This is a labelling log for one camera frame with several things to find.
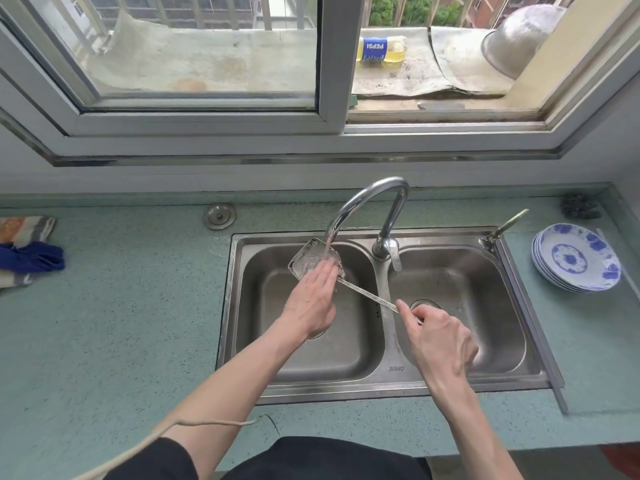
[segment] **hand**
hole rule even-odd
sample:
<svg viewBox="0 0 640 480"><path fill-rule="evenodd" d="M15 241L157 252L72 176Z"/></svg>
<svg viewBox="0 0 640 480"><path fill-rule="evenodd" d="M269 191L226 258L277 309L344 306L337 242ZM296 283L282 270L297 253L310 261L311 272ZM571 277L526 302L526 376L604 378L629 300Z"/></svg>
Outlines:
<svg viewBox="0 0 640 480"><path fill-rule="evenodd" d="M468 388L466 365L476 356L478 346L471 331L444 310L428 305L411 310L400 299L396 306L409 336L418 369L442 410L446 407L451 389L457 393L465 386ZM422 318L423 324L418 324L415 317Z"/></svg>
<svg viewBox="0 0 640 480"><path fill-rule="evenodd" d="M339 268L333 259L320 263L293 288L278 320L300 327L304 339L326 330L335 318L332 303Z"/></svg>

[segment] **double sink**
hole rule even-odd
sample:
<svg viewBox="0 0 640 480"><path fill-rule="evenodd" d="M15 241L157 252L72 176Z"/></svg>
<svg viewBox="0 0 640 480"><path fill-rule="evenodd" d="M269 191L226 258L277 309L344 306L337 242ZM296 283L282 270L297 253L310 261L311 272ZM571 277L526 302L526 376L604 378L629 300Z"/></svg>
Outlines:
<svg viewBox="0 0 640 480"><path fill-rule="evenodd" d="M493 231L394 230L399 251L391 261L372 252L377 232L341 231L332 246L347 281L391 302L437 306L471 330L479 352L467 376L476 391L546 388L549 374L561 384L506 243L481 242ZM313 237L323 234L233 236L218 367L280 315L298 282L287 265ZM392 266L398 257L401 271ZM400 316L340 283L334 303L331 327L294 352L258 404L428 395Z"/></svg>

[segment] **open window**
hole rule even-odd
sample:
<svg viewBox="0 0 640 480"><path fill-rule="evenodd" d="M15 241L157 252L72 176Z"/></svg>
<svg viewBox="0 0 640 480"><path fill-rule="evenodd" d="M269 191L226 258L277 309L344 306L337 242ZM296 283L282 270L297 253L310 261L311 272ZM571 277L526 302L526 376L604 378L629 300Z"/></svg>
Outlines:
<svg viewBox="0 0 640 480"><path fill-rule="evenodd" d="M640 70L639 7L0 0L0 108L58 164L558 158Z"/></svg>

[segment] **person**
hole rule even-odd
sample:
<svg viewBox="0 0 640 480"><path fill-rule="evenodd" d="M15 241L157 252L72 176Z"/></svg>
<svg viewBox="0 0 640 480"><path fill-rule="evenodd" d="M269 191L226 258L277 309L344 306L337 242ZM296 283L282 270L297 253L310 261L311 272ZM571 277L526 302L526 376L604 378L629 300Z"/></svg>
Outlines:
<svg viewBox="0 0 640 480"><path fill-rule="evenodd" d="M335 318L333 291L339 269L322 261L304 276L281 316L258 339L215 371L158 425L176 418L242 422L267 384L309 337ZM516 465L492 431L465 366L475 357L471 332L443 310L421 305L398 311L415 363L438 409L449 423L464 468L473 480L522 480ZM415 316L423 319L420 324ZM237 426L176 425L105 477L106 480L208 480L238 434ZM425 480L424 458L382 451L329 438L284 437L267 451L236 466L225 480Z"/></svg>

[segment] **green countertop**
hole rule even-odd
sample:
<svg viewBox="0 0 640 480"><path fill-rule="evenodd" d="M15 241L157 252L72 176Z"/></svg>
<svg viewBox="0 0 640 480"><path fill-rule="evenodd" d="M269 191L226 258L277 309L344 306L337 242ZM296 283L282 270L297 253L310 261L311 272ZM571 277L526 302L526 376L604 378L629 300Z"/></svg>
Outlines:
<svg viewBox="0 0 640 480"><path fill-rule="evenodd" d="M202 224L204 206L4 209L59 218L49 241L68 268L0 292L0 468L7 478L68 480L133 446L213 370L230 236L323 230L340 203L237 205L230 228ZM348 227L379 228L389 202ZM396 227L494 225L528 207L507 235L562 371L572 414L550 390L481 395L509 449L640 440L640 302L628 283L578 296L529 260L538 230L565 221L556 197L409 201ZM607 216L590 221L640 282L640 267ZM345 438L416 456L455 444L430 397L259 406L220 469L278 435Z"/></svg>

